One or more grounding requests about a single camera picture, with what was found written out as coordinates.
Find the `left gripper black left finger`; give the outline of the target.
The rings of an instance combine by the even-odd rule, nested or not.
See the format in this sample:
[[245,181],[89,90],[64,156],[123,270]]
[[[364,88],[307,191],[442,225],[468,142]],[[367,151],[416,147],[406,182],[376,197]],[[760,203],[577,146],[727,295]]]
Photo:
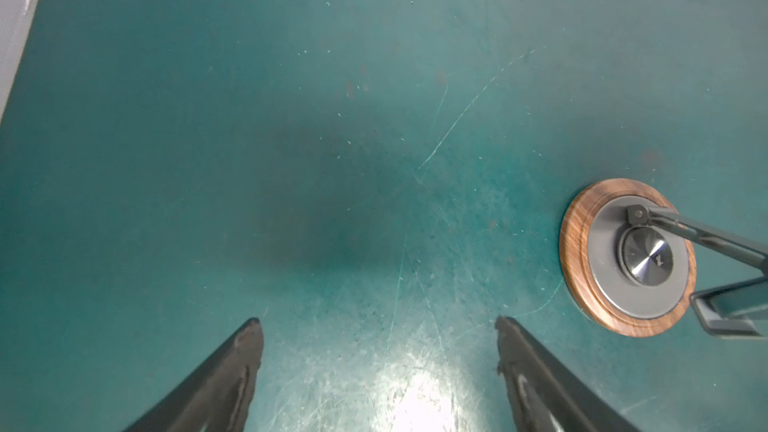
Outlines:
[[250,318],[129,431],[242,431],[261,366],[264,334]]

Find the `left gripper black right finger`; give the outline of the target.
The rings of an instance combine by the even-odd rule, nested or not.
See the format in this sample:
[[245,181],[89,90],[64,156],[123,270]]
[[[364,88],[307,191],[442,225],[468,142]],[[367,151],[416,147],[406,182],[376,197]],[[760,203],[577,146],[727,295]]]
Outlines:
[[499,363],[519,431],[635,431],[516,319],[500,316]]

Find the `phone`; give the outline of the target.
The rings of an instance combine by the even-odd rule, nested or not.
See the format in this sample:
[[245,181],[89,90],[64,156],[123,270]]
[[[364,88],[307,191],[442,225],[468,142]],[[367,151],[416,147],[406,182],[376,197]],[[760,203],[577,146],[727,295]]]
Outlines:
[[721,339],[766,340],[755,325],[767,321],[767,278],[728,284],[690,296],[702,328]]

